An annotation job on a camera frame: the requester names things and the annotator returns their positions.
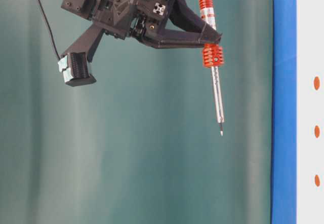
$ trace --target white panel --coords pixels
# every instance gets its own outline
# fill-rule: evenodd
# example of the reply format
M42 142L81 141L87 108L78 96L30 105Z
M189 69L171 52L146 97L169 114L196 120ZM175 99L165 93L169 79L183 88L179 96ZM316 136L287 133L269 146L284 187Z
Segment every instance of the white panel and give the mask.
M324 223L324 0L297 0L297 223ZM321 87L314 88L319 76ZM319 125L321 136L314 128ZM315 185L315 175L321 183Z

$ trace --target metal shaft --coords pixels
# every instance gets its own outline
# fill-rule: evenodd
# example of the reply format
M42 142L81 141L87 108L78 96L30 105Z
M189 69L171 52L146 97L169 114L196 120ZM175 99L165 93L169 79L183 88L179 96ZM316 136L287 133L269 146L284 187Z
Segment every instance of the metal shaft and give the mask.
M217 122L219 123L221 135L223 136L223 123L225 122L225 118L224 118L222 90L221 90L221 82L220 82L218 67L217 66L211 67L211 72L212 72L212 82L213 82L213 89L214 89L216 117L217 117Z

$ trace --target teal backdrop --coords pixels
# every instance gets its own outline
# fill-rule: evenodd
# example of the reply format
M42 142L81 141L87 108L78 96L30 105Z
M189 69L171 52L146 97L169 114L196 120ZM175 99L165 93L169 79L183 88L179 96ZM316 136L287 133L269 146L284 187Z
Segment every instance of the teal backdrop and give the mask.
M42 1L62 52L90 23ZM71 88L35 0L0 0L1 224L270 223L272 0L215 8L222 138L201 49L104 36Z

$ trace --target soldering iron tip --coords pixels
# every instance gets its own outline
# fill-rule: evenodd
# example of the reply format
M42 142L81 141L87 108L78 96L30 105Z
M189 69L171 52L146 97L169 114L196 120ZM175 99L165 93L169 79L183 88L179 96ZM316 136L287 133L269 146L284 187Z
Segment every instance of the soldering iron tip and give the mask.
M221 136L223 136L223 124L220 123L220 124L219 124L219 127L221 128Z

